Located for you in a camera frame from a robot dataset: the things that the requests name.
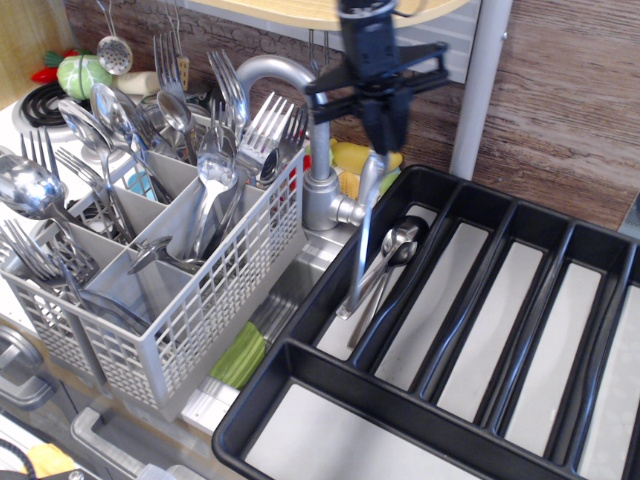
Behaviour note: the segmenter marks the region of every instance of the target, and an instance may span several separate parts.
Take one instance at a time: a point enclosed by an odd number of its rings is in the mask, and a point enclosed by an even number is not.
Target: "cutlery basket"
[[[193,182],[197,172],[193,167],[169,159],[152,156],[150,161],[163,169],[167,188],[178,195]],[[142,232],[166,208],[149,200],[147,191],[137,189],[131,178],[140,178],[140,167],[129,160],[112,173],[115,191],[136,232]],[[96,198],[93,193],[74,202],[70,212],[79,218],[91,231],[72,226],[76,241],[96,259],[101,269],[106,268],[125,248],[125,240],[112,227],[104,207],[106,194]],[[36,241],[46,244],[59,233],[57,226],[46,222],[38,223],[34,230]],[[64,237],[57,237],[66,244]],[[38,336],[47,347],[53,362],[71,371],[81,379],[96,386],[105,383],[105,376],[90,346],[89,340],[78,317],[78,309],[72,303],[56,294],[40,289],[30,281],[14,275],[11,266],[19,266],[10,247],[2,246],[2,269],[0,273],[16,295]]]
[[[164,165],[154,165],[158,176],[162,180],[166,177],[170,183],[173,172],[169,162],[173,161],[155,161]],[[196,169],[186,167],[192,172],[192,181],[168,206],[122,192],[159,207],[148,223],[138,222],[141,230],[134,225],[134,243],[169,234],[173,236],[169,252],[174,245],[179,246],[201,189],[195,179]],[[298,155],[269,189],[245,186],[235,226],[194,275],[163,262],[153,262],[137,274],[128,275],[136,251],[110,242],[117,246],[116,255],[87,288],[115,297],[150,322],[143,335],[63,299],[51,298],[11,274],[5,278],[25,310],[35,299],[44,297],[53,304],[57,316],[78,320],[114,395],[173,420],[306,242],[302,192],[297,187],[302,185],[302,175],[302,155]],[[125,210],[135,217],[136,212],[130,212],[126,205]],[[96,253],[90,245],[87,249]],[[27,314],[34,324],[40,324],[39,332],[46,331],[49,322],[45,315],[33,309]]]
[[[252,479],[638,478],[637,242],[414,166],[374,210],[369,262],[415,207],[434,212],[429,234],[357,346],[323,347],[345,322],[354,238],[222,420],[216,456]]]

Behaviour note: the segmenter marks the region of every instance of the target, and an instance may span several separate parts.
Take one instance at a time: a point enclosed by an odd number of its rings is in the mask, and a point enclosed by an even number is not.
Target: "robotic arm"
[[[446,84],[448,76],[443,59],[446,44],[396,45],[391,18],[396,5],[397,0],[339,0],[346,59],[306,89],[315,98],[317,93],[352,87],[354,93],[349,97],[314,104],[315,122],[355,115],[380,155],[404,145],[413,96]],[[408,67],[429,59],[436,59],[434,70],[402,76]]]

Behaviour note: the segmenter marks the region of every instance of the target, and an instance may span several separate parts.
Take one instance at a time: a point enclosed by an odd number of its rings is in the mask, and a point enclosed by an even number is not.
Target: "stove burner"
[[[58,110],[58,101],[64,98],[68,98],[68,95],[58,82],[47,83],[28,94],[22,101],[20,110],[32,127],[66,126]]]

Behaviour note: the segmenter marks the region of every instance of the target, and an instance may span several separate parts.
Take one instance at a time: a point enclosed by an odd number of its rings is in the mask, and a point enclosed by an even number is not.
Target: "red pepper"
[[[37,73],[31,75],[31,80],[38,83],[51,83],[58,81],[58,69],[54,67],[47,67],[40,70]]]
[[[311,155],[305,155],[304,158],[302,159],[302,171],[306,172],[310,168],[311,168]],[[295,169],[291,170],[291,173],[289,174],[289,178],[291,179],[295,177],[295,175],[296,175]],[[296,188],[296,181],[294,180],[289,185],[289,190],[293,192],[295,188]]]

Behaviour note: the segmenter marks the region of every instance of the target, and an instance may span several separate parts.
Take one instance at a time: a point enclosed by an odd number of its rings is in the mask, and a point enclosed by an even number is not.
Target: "sink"
[[[346,224],[327,231],[305,230],[307,243],[302,251],[249,317],[265,338],[267,350],[355,231],[356,227]],[[239,393],[236,388],[207,376],[181,416],[211,435]]]

